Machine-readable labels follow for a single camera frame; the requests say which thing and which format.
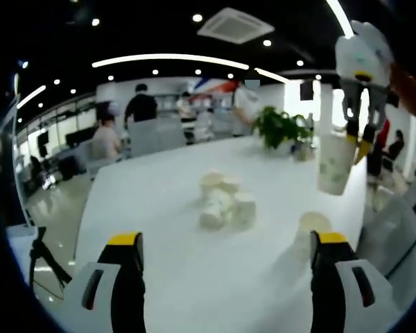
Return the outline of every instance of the tripod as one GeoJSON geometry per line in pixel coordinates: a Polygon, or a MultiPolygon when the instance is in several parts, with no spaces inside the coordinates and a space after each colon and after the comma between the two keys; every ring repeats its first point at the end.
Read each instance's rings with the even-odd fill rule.
{"type": "Polygon", "coordinates": [[[31,250],[31,265],[29,268],[29,287],[33,289],[34,284],[34,268],[35,262],[39,258],[43,258],[46,263],[53,269],[54,275],[59,280],[60,284],[64,287],[63,282],[69,283],[72,278],[69,274],[59,265],[54,259],[49,249],[44,245],[42,239],[46,232],[46,227],[39,227],[39,234],[36,240],[33,242],[33,248],[31,250]]]}

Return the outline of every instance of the green plant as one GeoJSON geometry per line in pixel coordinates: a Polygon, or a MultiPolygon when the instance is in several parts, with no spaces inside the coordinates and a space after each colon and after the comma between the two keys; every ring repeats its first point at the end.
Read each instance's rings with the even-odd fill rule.
{"type": "Polygon", "coordinates": [[[257,117],[254,128],[259,131],[266,148],[277,149],[279,145],[288,140],[302,141],[312,135],[304,125],[302,115],[290,117],[286,112],[276,112],[274,106],[266,106],[257,117]]]}

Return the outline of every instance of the man in black shirt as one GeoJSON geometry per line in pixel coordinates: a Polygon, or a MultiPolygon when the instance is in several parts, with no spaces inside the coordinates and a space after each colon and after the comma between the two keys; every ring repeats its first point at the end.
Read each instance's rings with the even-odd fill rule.
{"type": "Polygon", "coordinates": [[[157,103],[154,97],[146,94],[147,91],[148,86],[143,83],[136,86],[136,96],[126,107],[125,128],[128,127],[128,118],[131,116],[136,122],[157,118],[157,103]]]}

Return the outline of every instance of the black ceiling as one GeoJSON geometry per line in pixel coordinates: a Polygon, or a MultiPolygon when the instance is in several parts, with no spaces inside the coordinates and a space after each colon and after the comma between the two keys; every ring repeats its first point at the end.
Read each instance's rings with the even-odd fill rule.
{"type": "MultiPolygon", "coordinates": [[[[407,9],[397,13],[376,0],[340,2],[349,19],[378,26],[392,44],[396,59],[416,75],[416,9],[403,6],[407,9]]],[[[304,69],[334,69],[334,44],[343,34],[325,0],[242,0],[220,4],[50,0],[18,1],[0,10],[0,16],[6,18],[0,21],[0,31],[10,31],[13,36],[1,46],[2,94],[9,90],[9,77],[17,70],[21,74],[22,97],[40,85],[48,87],[21,109],[26,119],[40,111],[40,101],[49,107],[71,98],[71,88],[77,89],[77,94],[92,91],[110,74],[116,80],[129,80],[151,77],[153,69],[159,69],[159,76],[191,76],[196,68],[211,77],[235,72],[231,67],[179,60],[147,60],[93,69],[91,63],[95,61],[142,53],[188,53],[243,62],[273,72],[295,69],[299,59],[304,61],[304,69]],[[273,25],[275,31],[242,45],[196,35],[203,22],[193,22],[194,14],[208,19],[227,6],[258,17],[273,25]],[[95,17],[101,22],[97,27],[91,25],[95,17]],[[264,39],[272,40],[272,46],[264,47],[264,39]],[[29,61],[28,68],[20,69],[18,60],[29,61]],[[54,86],[55,78],[62,83],[54,86]]]]}

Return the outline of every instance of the potted plant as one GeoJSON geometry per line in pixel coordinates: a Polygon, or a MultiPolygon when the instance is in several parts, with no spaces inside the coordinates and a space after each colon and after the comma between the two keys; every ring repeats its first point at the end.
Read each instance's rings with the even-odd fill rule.
{"type": "Polygon", "coordinates": [[[274,106],[266,106],[257,117],[254,128],[265,148],[288,154],[293,144],[305,142],[312,136],[305,123],[305,118],[300,114],[290,117],[286,112],[276,112],[274,106]]]}

